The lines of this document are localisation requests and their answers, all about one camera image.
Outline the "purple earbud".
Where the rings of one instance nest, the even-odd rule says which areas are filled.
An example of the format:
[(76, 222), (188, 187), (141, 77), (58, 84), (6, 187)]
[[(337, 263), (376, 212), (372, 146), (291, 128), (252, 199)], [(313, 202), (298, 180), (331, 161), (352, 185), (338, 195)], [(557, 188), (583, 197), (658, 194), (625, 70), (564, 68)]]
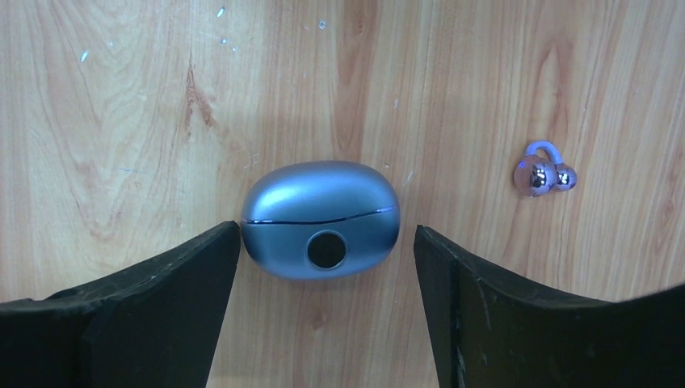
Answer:
[(526, 147), (513, 179), (519, 192), (528, 197), (566, 192), (578, 182), (576, 171), (564, 163), (561, 153), (549, 141), (533, 141)]

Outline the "lavender oval charging case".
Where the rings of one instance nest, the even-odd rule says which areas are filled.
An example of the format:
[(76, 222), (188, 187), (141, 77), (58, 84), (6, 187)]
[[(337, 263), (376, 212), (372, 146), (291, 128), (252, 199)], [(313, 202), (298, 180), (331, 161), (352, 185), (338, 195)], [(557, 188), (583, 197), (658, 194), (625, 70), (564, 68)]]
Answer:
[(289, 280), (349, 276), (392, 251), (401, 209), (377, 170), (348, 161), (302, 162), (267, 173), (242, 207), (246, 251), (265, 272)]

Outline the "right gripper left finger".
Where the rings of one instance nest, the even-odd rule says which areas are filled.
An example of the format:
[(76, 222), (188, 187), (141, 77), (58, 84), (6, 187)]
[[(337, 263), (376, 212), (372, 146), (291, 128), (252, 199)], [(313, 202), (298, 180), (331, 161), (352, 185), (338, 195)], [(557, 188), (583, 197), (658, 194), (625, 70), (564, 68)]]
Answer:
[(44, 300), (2, 303), (2, 386), (206, 386), (240, 251), (225, 221)]

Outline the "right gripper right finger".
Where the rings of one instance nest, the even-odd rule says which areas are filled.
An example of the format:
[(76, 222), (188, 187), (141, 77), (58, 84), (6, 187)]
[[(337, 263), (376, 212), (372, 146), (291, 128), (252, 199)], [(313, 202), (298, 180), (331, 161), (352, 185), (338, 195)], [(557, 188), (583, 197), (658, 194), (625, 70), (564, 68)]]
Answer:
[(681, 387), (684, 287), (622, 302), (551, 288), (419, 226), (414, 258), (442, 387)]

